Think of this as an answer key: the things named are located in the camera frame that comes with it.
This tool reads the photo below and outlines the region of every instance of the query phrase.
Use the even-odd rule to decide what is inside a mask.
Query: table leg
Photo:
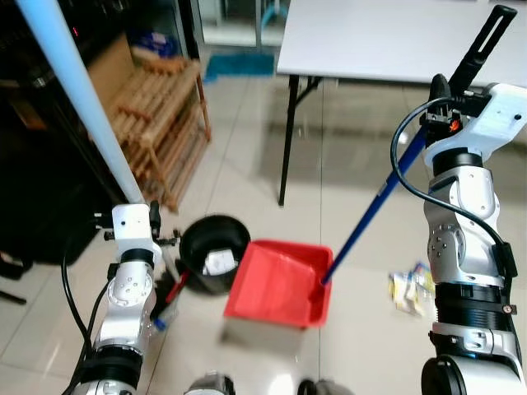
[[[283,147],[282,182],[280,183],[280,197],[278,205],[283,207],[286,195],[287,170],[289,169],[289,154],[291,154],[291,140],[293,125],[295,124],[296,96],[298,95],[298,76],[289,76],[289,105],[287,106],[286,141]]]

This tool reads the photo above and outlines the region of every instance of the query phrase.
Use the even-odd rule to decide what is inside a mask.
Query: tiled floor
[[[284,208],[277,206],[277,186],[287,80],[219,80],[207,86],[207,96],[213,141],[180,214],[163,210],[163,230],[184,230],[201,216],[224,212],[240,218],[254,239],[322,243],[336,252],[389,172],[390,134],[427,93],[325,81],[297,111]],[[519,266],[515,322],[527,350],[525,150],[507,147],[489,166],[501,199],[500,231],[515,247]],[[426,188],[428,177],[418,160],[410,179]],[[239,394],[290,395],[304,377],[335,379],[357,395],[419,394],[422,364],[434,355],[427,339],[431,318],[396,311],[387,296],[387,276],[425,259],[426,243],[422,202],[398,190],[337,272],[329,319],[321,330],[226,321],[226,297],[184,291],[178,318],[152,342],[139,393],[181,394],[214,369],[229,374]],[[71,269],[83,317],[112,257],[112,244],[99,236]],[[25,307],[0,301],[0,394],[59,393],[72,373],[81,337],[58,269],[37,266],[20,282],[0,279],[0,289],[29,300]]]

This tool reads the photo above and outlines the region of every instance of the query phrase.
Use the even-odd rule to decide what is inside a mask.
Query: blue object
[[[129,29],[126,36],[132,46],[148,49],[157,53],[161,58],[181,55],[180,42],[170,35],[149,30]]]
[[[401,156],[401,159],[399,160],[399,167],[401,169],[401,172],[405,174],[412,163],[416,160],[416,158],[419,156],[419,153],[421,153],[422,149],[426,145],[426,139],[425,136],[427,134],[427,128],[424,126],[419,129],[417,134],[414,136],[413,140],[408,145],[408,148],[403,153],[403,156]],[[338,265],[340,265],[344,258],[346,257],[349,250],[353,247],[353,245],[357,242],[359,237],[361,237],[362,232],[364,229],[368,226],[370,221],[373,219],[375,214],[379,211],[382,204],[386,201],[388,196],[394,191],[395,187],[399,184],[399,179],[397,178],[397,175],[394,171],[392,171],[388,178],[386,179],[385,184],[382,186],[380,191],[377,193],[373,201],[371,202],[370,206],[364,213],[364,216],[362,216],[361,220],[353,230],[353,232],[350,234],[349,238],[347,239],[346,243],[338,253],[337,257],[333,261],[333,264],[331,267],[329,267],[326,274],[324,274],[324,278],[322,279],[322,284],[326,285],[328,281],[331,279],[331,276],[337,270]]]
[[[287,19],[287,7],[280,6],[278,10],[282,18]],[[262,30],[264,29],[265,26],[267,26],[267,24],[271,21],[271,18],[273,18],[273,16],[275,15],[278,16],[274,5],[267,7],[267,9],[265,10],[265,13],[262,16]]]
[[[166,323],[159,318],[154,318],[154,325],[156,325],[156,328],[159,329],[161,332],[164,332],[166,330]]]
[[[274,74],[274,56],[265,53],[216,53],[208,61],[205,82],[219,76],[270,77]]]

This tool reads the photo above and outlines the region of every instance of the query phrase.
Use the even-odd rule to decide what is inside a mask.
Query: red dustpan
[[[330,249],[310,244],[256,240],[249,243],[223,315],[296,327],[325,323],[331,283],[322,277]]]

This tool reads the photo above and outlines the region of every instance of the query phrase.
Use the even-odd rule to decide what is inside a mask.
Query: blue handle
[[[423,126],[419,129],[417,134],[414,136],[413,140],[408,145],[408,148],[403,153],[403,156],[401,156],[401,159],[399,160],[399,167],[403,174],[405,174],[410,166],[412,166],[412,163],[416,160],[416,158],[421,153],[422,149],[426,145],[426,136],[427,129]],[[397,175],[394,171],[390,173],[388,178],[386,179],[386,182],[384,186],[381,188],[381,190],[377,193],[375,198],[373,199],[373,202],[371,202],[370,206],[364,213],[364,216],[362,216],[361,220],[353,230],[353,232],[350,234],[349,238],[346,241],[346,244],[342,247],[340,252],[338,253],[337,257],[333,261],[333,264],[328,269],[328,271],[324,274],[324,278],[322,279],[322,284],[326,285],[328,281],[331,279],[331,276],[337,270],[338,265],[340,265],[344,258],[346,257],[349,250],[352,248],[352,246],[357,242],[358,238],[362,235],[362,232],[364,229],[368,226],[370,221],[373,219],[375,214],[379,211],[382,204],[385,202],[385,200],[388,198],[388,196],[393,192],[397,184],[399,183],[399,179],[397,178]]]

